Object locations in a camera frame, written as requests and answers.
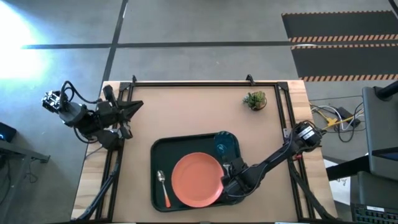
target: tray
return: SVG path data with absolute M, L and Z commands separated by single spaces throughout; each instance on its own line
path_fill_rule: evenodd
M 204 152 L 213 156 L 220 164 L 225 161 L 230 161 L 241 156 L 239 143 L 236 137 L 232 135 L 235 140 L 234 150 L 225 151 L 223 156 L 217 151 L 215 147 L 214 137 L 218 133 L 199 134 L 193 136 L 181 136 L 172 138 L 163 138 L 157 140 L 150 150 L 150 199 L 152 206 L 160 212 L 174 212 L 181 210 L 197 209 L 183 204 L 173 192 L 171 176 L 176 163 L 185 155 L 193 152 Z M 162 170 L 165 174 L 165 188 L 169 196 L 171 207 L 166 208 L 162 183 L 157 180 L 156 173 Z M 242 200 L 235 201 L 232 204 L 239 203 Z M 217 201 L 207 207 L 214 207 L 220 205 L 231 205 L 222 201 L 222 195 Z

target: black mat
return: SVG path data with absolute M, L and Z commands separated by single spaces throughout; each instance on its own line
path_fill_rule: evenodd
M 298 77 L 308 82 L 398 78 L 398 45 L 293 46 Z
M 292 13 L 282 18 L 292 42 L 398 39 L 392 11 Z

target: black metal frame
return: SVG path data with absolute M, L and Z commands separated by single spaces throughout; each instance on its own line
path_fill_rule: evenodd
M 277 100 L 277 109 L 279 112 L 279 119 L 280 119 L 280 125 L 281 125 L 281 131 L 282 135 L 284 137 L 284 141 L 287 140 L 285 136 L 285 132 L 287 130 L 287 125 L 286 125 L 286 120 L 285 120 L 285 114 L 284 114 L 284 108 L 282 105 L 282 98 L 280 92 L 283 91 L 286 99 L 286 104 L 287 104 L 287 112 L 289 114 L 289 119 L 291 126 L 293 127 L 295 125 L 295 118 L 294 118 L 294 112 L 293 112 L 293 106 L 292 106 L 292 101 L 290 99 L 290 93 L 289 93 L 289 88 L 287 82 L 255 82 L 252 78 L 251 75 L 248 75 L 246 77 L 245 81 L 241 82 L 224 82 L 224 81 L 213 81 L 213 82 L 136 82 L 135 76 L 133 76 L 133 81 L 132 82 L 122 82 L 120 84 L 119 88 L 119 95 L 118 99 L 122 99 L 124 96 L 124 91 L 129 90 L 127 100 L 131 101 L 132 100 L 132 91 L 134 87 L 168 87 L 168 86 L 269 86 L 269 87 L 274 87 L 275 90 L 275 97 Z M 104 167 L 104 172 L 103 172 L 103 181 L 101 186 L 104 185 L 106 182 L 106 179 L 108 178 L 109 171 L 110 171 L 110 164 L 112 160 L 112 155 L 113 151 L 108 151 L 106 160 L 105 160 L 105 167 Z M 120 157 L 120 161 L 123 156 L 123 147 L 118 150 L 118 157 Z M 305 181 L 305 183 L 308 185 L 308 179 L 307 179 L 307 174 L 305 171 L 305 165 L 304 165 L 304 160 L 303 158 L 298 159 L 298 164 L 299 164 L 299 172 L 302 177 L 302 179 Z M 106 222 L 112 222 L 113 219 L 113 212 L 114 212 L 114 205 L 116 201 L 116 192 L 118 189 L 118 180 L 119 180 L 119 172 L 116 174 L 114 178 L 114 182 L 112 185 L 112 192 L 110 196 L 110 203 L 109 203 L 109 208 L 108 208 L 108 214 L 106 218 L 102 218 L 102 210 L 103 210 L 103 198 L 101 198 L 100 203 L 98 207 L 96 208 L 96 215 L 94 220 L 72 220 L 75 223 L 90 223 L 90 222 L 98 222 L 98 223 L 106 223 Z M 309 202 L 308 198 L 306 197 L 306 203 L 307 203 L 307 208 L 308 208 L 308 216 L 309 218 L 305 218 L 303 216 L 303 211 L 302 211 L 302 205 L 300 201 L 300 196 L 299 196 L 299 189 L 297 186 L 296 181 L 291 177 L 291 184 L 292 184 L 292 191 L 293 191 L 293 197 L 294 197 L 294 203 L 295 203 L 295 209 L 296 209 L 296 214 L 297 214 L 297 219 L 299 222 L 302 220 L 306 221 L 311 221 L 311 220 L 316 220 L 315 218 L 315 212 L 314 208 Z

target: small potted plant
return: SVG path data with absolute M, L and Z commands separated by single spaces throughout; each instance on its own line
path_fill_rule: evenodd
M 253 111 L 259 111 L 263 109 L 267 104 L 266 94 L 263 91 L 248 93 L 243 98 L 243 102 L 248 104 L 250 109 L 252 109 Z

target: wire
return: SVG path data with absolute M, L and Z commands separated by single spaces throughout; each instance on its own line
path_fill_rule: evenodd
M 358 114 L 363 113 L 363 110 L 361 110 L 361 111 L 358 112 L 358 114 L 354 114 L 354 116 L 352 116 L 352 117 L 350 117 L 350 118 L 346 118 L 346 119 L 343 120 L 343 118 L 341 117 L 340 113 L 336 110 L 336 108 L 334 108 L 334 107 L 332 107 L 332 106 L 327 106 L 327 105 L 325 105 L 325 106 L 316 106 L 316 108 L 312 108 L 311 111 L 313 111 L 313 110 L 315 110 L 315 109 L 317 109 L 317 108 L 330 108 L 330 109 L 332 109 L 332 110 L 335 112 L 335 114 L 336 114 L 336 115 L 338 116 L 338 118 L 339 118 L 339 121 L 338 121 L 338 122 L 334 122 L 334 123 L 332 123 L 332 124 L 329 124 L 328 126 L 326 126 L 326 127 L 323 128 L 324 130 L 327 129 L 327 128 L 330 128 L 330 127 L 332 127 L 332 126 L 334 126 L 334 125 L 336 125 L 336 124 L 340 124 L 340 125 L 341 125 L 341 129 L 344 130 L 344 131 L 346 131 L 346 130 L 348 130 L 348 128 L 349 128 L 349 126 L 352 124 L 352 122 L 355 120 L 355 119 L 353 119 L 353 118 L 354 118 L 354 117 L 358 117 Z M 323 117 L 329 122 L 329 119 L 330 119 L 330 118 L 327 118 L 324 114 L 322 114 L 322 113 L 319 112 L 319 111 L 317 111 L 317 112 L 318 112 L 321 116 L 323 116 Z M 351 122 L 347 125 L 347 127 L 344 128 L 343 123 L 346 122 L 346 121 L 349 121 L 349 120 L 351 120 Z
M 357 131 L 364 131 L 364 130 L 366 130 L 366 128 L 363 128 L 363 129 L 355 129 L 354 131 L 357 132 Z M 348 133 L 348 132 L 352 132 L 353 130 L 350 129 L 350 130 L 347 130 L 347 131 L 328 131 L 328 130 L 324 130 L 324 131 L 326 131 L 327 133 L 336 134 L 336 133 Z
M 91 144 L 91 143 L 96 143 L 96 142 L 98 142 L 98 139 L 97 139 L 97 140 L 94 140 L 94 141 L 86 141 L 86 140 L 83 140 L 83 139 L 79 136 L 79 134 L 77 133 L 76 127 L 73 127 L 73 131 L 75 132 L 76 137 L 77 137 L 82 143 Z
M 10 191 L 10 188 L 11 188 L 11 168 L 10 168 L 9 159 L 7 159 L 7 180 L 8 180 L 8 187 L 7 187 L 7 190 L 6 190 L 6 194 L 4 194 L 3 198 L 0 201 L 0 206 L 5 201 L 5 199 L 6 199 L 7 195 L 8 195 L 8 192 Z
M 95 101 L 88 101 L 88 100 L 86 100 L 86 99 L 84 99 L 84 97 L 82 97 L 81 95 L 80 95 L 80 93 L 76 90 L 76 88 L 73 86 L 73 84 L 70 82 L 70 81 L 65 81 L 63 84 L 62 84 L 62 87 L 61 87 L 61 95 L 60 95 L 60 109 L 62 110 L 62 109 L 64 109 L 65 108 L 65 91 L 67 91 L 67 90 L 69 90 L 69 89 L 71 89 L 71 91 L 72 91 L 72 97 L 71 97 L 71 99 L 75 96 L 75 93 L 76 93 L 76 95 L 81 99 L 81 100 L 83 100 L 84 102 L 86 102 L 86 103 L 91 103 L 91 104 L 96 104 L 96 103 L 98 103 L 99 102 L 99 100 L 95 100 Z
M 354 97 L 362 97 L 362 95 L 342 96 L 342 97 L 330 97 L 330 98 L 322 98 L 322 99 L 313 99 L 313 100 L 309 100 L 309 101 L 334 100 L 334 99 L 345 99 L 345 98 L 354 98 Z
M 360 103 L 360 104 L 355 108 L 353 120 L 357 118 L 357 117 L 356 117 L 356 111 L 358 110 L 358 108 L 359 108 L 362 104 L 363 104 L 363 102 Z M 338 134 L 338 138 L 340 139 L 340 141 L 342 141 L 342 142 L 344 142 L 344 143 L 350 142 L 350 141 L 353 139 L 353 137 L 354 137 L 355 127 L 356 127 L 356 125 L 353 126 L 353 129 L 351 130 L 351 136 L 350 136 L 349 139 L 347 139 L 347 140 L 344 140 L 343 138 L 341 138 L 340 128 L 338 128 L 338 129 L 337 129 L 337 134 Z
M 72 96 L 70 97 L 70 99 L 68 100 L 68 102 L 71 102 L 73 97 L 75 97 L 75 92 L 72 90 L 72 88 L 70 88 L 69 86 L 65 88 L 65 91 L 70 90 L 72 92 Z
M 94 151 L 92 151 L 91 153 L 87 154 L 87 155 L 86 155 L 86 157 L 85 157 L 85 160 L 86 160 L 86 159 L 87 159 L 87 157 L 89 157 L 91 154 L 93 154 L 93 153 L 96 153 L 98 150 L 100 150 L 100 149 L 102 149 L 102 148 L 104 148 L 104 147 L 103 147 L 103 146 L 101 146 L 101 147 L 99 147 L 99 148 L 95 149 Z
M 320 110 L 327 111 L 327 112 L 329 112 L 329 113 L 331 113 L 331 114 L 335 114 L 335 112 L 333 112 L 333 111 L 331 111 L 331 110 L 328 110 L 328 109 L 321 108 L 321 107 L 319 107 L 319 106 L 317 106 L 317 105 L 310 104 L 310 106 L 313 106 L 313 107 L 314 107 L 314 108 L 311 109 L 311 111 L 315 111 L 314 109 L 315 109 L 315 108 L 318 108 L 318 109 L 320 109 Z
M 331 125 L 328 125 L 328 126 L 324 127 L 323 130 L 325 130 L 326 128 L 330 128 L 330 127 L 332 127 L 332 126 L 334 126 L 334 125 L 336 125 L 336 124 L 341 124 L 341 123 L 343 123 L 343 122 L 346 122 L 346 121 L 349 121 L 349 120 L 351 120 L 351 119 L 354 119 L 354 117 L 356 117 L 356 116 L 357 116 L 357 114 L 355 114 L 354 116 L 352 116 L 352 117 L 350 117 L 350 118 L 346 118 L 346 119 L 344 119 L 344 120 L 337 121 L 337 122 L 334 123 L 334 124 L 331 124 Z
M 24 178 L 26 178 L 27 176 L 29 176 L 29 182 L 30 182 L 31 184 L 34 184 L 34 183 L 36 183 L 36 182 L 39 180 L 39 178 L 38 178 L 35 174 L 33 174 L 32 168 L 31 168 L 31 166 L 30 166 L 30 165 L 32 165 L 32 162 L 34 162 L 34 161 L 36 161 L 36 160 L 38 160 L 38 159 L 32 158 L 32 160 L 30 160 L 30 163 L 29 163 L 29 172 L 27 172 L 27 173 L 25 174 L 25 177 L 24 177 Z

